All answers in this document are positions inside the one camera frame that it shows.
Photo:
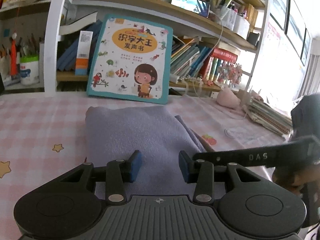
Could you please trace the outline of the right hand holding gripper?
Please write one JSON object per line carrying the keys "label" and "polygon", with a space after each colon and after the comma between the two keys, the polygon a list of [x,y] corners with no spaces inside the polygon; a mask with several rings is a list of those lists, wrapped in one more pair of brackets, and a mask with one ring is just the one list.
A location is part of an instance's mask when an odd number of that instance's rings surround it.
{"label": "right hand holding gripper", "polygon": [[319,164],[306,166],[295,172],[279,167],[275,168],[272,181],[297,196],[302,195],[301,190],[305,184],[314,182],[319,194],[319,171]]}

